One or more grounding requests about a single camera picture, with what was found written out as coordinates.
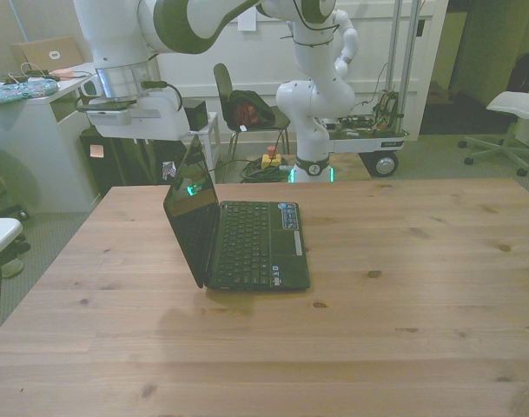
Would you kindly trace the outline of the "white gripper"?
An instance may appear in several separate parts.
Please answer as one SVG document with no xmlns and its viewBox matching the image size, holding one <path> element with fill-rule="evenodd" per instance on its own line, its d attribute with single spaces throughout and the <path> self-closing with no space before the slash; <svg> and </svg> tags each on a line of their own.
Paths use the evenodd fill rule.
<svg viewBox="0 0 529 417">
<path fill-rule="evenodd" d="M 150 140 L 179 140 L 189 133 L 184 109 L 178 109 L 176 93 L 151 91 L 121 110 L 94 110 L 93 124 L 104 137 L 133 139 L 137 171 L 142 170 L 142 153 L 136 139 L 145 139 L 149 172 L 155 180 L 155 154 Z"/>
</svg>

